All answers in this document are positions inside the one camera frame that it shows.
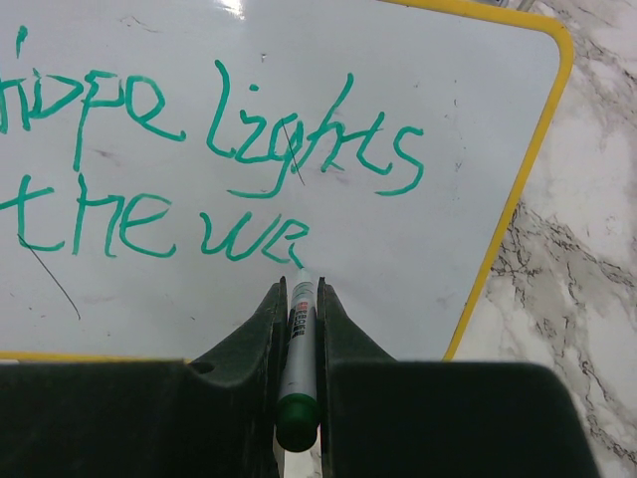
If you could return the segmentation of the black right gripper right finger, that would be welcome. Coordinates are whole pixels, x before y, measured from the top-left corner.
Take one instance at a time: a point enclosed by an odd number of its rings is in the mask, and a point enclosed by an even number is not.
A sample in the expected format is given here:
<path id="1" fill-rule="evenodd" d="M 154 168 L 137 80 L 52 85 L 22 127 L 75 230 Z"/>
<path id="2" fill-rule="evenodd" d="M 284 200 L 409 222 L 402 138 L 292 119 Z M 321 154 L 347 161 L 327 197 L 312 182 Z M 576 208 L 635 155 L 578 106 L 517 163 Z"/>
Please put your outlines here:
<path id="1" fill-rule="evenodd" d="M 570 395 L 527 362 L 400 361 L 318 286 L 326 477 L 595 477 Z"/>

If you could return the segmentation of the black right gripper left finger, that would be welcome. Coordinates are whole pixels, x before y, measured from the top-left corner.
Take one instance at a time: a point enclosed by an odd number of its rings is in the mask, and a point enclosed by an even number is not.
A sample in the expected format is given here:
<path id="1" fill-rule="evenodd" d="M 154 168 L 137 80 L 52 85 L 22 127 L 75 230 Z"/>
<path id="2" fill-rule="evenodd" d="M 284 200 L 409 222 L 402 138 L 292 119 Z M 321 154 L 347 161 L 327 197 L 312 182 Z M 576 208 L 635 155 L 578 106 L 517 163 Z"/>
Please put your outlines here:
<path id="1" fill-rule="evenodd" d="M 287 319 L 275 283 L 192 362 L 22 360 L 1 368 L 5 477 L 276 477 Z"/>

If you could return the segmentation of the green whiteboard marker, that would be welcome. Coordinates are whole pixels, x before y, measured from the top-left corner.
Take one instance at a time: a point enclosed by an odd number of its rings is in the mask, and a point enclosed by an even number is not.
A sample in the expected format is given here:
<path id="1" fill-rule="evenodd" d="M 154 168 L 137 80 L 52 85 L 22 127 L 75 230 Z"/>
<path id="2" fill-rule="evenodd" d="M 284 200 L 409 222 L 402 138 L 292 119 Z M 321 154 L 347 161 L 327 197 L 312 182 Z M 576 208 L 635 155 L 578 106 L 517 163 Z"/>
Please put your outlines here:
<path id="1" fill-rule="evenodd" d="M 316 442 L 320 420 L 317 392 L 317 286 L 307 269 L 292 291 L 289 338 L 276 408 L 276 438 L 294 453 Z"/>

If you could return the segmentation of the yellow framed whiteboard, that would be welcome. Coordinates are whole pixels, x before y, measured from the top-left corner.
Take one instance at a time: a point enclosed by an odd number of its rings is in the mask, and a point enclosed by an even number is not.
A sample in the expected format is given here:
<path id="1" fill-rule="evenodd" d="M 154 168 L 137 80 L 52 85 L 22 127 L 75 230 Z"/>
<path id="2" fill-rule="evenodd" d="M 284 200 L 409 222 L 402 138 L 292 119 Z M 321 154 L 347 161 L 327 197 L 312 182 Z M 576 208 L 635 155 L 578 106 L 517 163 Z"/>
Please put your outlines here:
<path id="1" fill-rule="evenodd" d="M 193 358 L 306 270 L 448 358 L 572 63 L 469 1 L 5 1 L 1 347 Z"/>

